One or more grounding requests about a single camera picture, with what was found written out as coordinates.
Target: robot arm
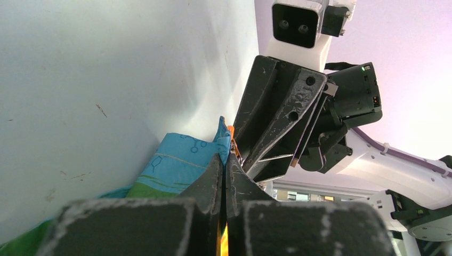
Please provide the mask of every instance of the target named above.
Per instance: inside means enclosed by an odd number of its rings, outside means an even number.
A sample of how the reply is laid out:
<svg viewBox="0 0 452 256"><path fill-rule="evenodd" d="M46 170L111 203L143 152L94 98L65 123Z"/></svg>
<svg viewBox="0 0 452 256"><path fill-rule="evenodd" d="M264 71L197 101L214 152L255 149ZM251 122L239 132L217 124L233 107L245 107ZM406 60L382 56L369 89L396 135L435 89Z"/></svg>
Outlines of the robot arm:
<svg viewBox="0 0 452 256"><path fill-rule="evenodd" d="M426 241L452 240L451 157L433 161L372 140L356 128L347 135L353 155L330 171L387 188L367 198L389 230L408 231Z"/></svg>
<svg viewBox="0 0 452 256"><path fill-rule="evenodd" d="M351 20L355 4L276 0L267 58L256 58L235 121L243 169L256 182L281 177L296 164L306 171L373 182L388 190L360 201L373 206L389 230L408 231L427 241L452 240L451 157L419 158L364 134L359 126L382 117L372 63L326 63L332 36L344 35L343 25ZM325 68L337 72L325 75ZM322 92L309 94L314 103L298 113L300 101L290 99L306 97L295 88L310 82L310 90L320 86ZM259 97L247 93L253 89L257 94L263 85ZM278 97L282 87L288 90L285 98Z"/></svg>

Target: white wall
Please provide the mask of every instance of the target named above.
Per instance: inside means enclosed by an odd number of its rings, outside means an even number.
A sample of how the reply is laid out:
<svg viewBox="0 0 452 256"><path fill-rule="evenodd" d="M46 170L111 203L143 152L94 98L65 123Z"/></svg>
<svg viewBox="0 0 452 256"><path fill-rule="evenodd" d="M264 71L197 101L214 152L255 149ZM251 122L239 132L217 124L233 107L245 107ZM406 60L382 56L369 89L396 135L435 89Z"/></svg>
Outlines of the white wall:
<svg viewBox="0 0 452 256"><path fill-rule="evenodd" d="M232 124L258 52L252 0L5 0L0 35L0 244Z"/></svg>

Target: black metal bracket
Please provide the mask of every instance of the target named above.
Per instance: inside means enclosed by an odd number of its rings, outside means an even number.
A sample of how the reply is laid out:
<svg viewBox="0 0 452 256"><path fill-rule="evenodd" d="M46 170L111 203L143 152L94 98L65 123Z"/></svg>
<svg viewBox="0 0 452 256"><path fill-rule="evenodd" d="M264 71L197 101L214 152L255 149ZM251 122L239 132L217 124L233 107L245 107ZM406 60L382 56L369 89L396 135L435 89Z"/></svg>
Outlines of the black metal bracket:
<svg viewBox="0 0 452 256"><path fill-rule="evenodd" d="M343 158L351 156L353 149L347 147L345 139L347 131L347 127L343 126L328 138L321 137L322 144L308 145L307 154L305 152L299 158L300 166L306 171L326 173Z"/></svg>
<svg viewBox="0 0 452 256"><path fill-rule="evenodd" d="M243 169L254 181L283 176L297 150L303 151L328 98L326 83L323 73L255 58L234 122Z"/></svg>
<svg viewBox="0 0 452 256"><path fill-rule="evenodd" d="M278 202L234 154L226 168L214 155L177 198L68 205L37 255L220 255L226 221L229 255L395 255L369 205Z"/></svg>

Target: ceiling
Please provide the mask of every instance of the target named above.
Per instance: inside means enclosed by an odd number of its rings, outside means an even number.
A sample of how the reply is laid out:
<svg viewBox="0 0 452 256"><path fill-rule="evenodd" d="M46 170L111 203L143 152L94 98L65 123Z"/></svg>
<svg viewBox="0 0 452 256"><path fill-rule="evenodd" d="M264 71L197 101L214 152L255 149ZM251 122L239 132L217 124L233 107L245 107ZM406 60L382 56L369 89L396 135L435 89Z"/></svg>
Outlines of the ceiling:
<svg viewBox="0 0 452 256"><path fill-rule="evenodd" d="M273 2L255 0L261 53ZM328 61L376 69L383 118L362 128L373 139L420 157L452 155L451 10L452 1L360 0L344 36L333 38Z"/></svg>

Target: orange object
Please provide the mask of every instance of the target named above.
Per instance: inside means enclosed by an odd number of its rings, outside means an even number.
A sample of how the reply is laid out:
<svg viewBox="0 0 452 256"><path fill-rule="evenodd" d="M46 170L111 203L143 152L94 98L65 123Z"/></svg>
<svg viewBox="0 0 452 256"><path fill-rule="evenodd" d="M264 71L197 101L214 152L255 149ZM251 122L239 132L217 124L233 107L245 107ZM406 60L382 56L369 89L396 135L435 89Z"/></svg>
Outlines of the orange object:
<svg viewBox="0 0 452 256"><path fill-rule="evenodd" d="M228 125L228 130L231 132L231 140L234 138L234 126Z"/></svg>
<svg viewBox="0 0 452 256"><path fill-rule="evenodd" d="M221 237L221 256L229 256L228 247L228 225L226 224L226 229L224 230L223 236Z"/></svg>

